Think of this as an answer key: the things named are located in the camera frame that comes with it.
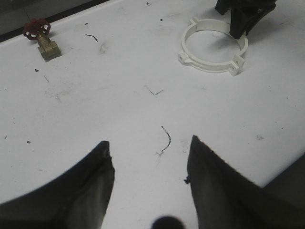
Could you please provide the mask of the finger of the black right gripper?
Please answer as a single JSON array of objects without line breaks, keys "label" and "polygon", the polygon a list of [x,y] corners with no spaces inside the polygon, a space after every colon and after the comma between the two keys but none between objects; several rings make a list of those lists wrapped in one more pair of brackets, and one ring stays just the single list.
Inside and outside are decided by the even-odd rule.
[{"label": "finger of the black right gripper", "polygon": [[251,15],[250,8],[233,8],[231,9],[231,25],[230,35],[239,39],[244,33],[247,26],[247,22]]},{"label": "finger of the black right gripper", "polygon": [[246,35],[253,29],[253,27],[268,13],[276,7],[275,0],[248,0],[248,7],[250,8],[250,19],[247,22],[245,29]]}]

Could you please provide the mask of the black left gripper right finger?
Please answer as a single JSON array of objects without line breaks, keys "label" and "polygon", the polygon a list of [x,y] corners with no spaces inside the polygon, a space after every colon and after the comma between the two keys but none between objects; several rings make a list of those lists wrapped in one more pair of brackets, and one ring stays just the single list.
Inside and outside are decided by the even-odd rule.
[{"label": "black left gripper right finger", "polygon": [[305,210],[257,186],[193,135],[187,163],[200,229],[303,229]]}]

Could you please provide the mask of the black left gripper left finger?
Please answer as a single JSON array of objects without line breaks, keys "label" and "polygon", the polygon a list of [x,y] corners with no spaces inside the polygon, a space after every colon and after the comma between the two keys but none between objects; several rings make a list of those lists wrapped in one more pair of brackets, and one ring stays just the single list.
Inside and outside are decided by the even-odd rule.
[{"label": "black left gripper left finger", "polygon": [[46,185],[0,206],[2,229],[99,229],[114,184],[109,142]]}]

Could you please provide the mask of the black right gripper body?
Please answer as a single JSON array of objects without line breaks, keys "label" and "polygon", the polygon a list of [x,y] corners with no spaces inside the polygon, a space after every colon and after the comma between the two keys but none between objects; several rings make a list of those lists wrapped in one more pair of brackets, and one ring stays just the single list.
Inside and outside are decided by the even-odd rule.
[{"label": "black right gripper body", "polygon": [[224,15],[229,9],[233,8],[263,8],[275,3],[275,0],[218,0],[215,9],[221,15]]}]

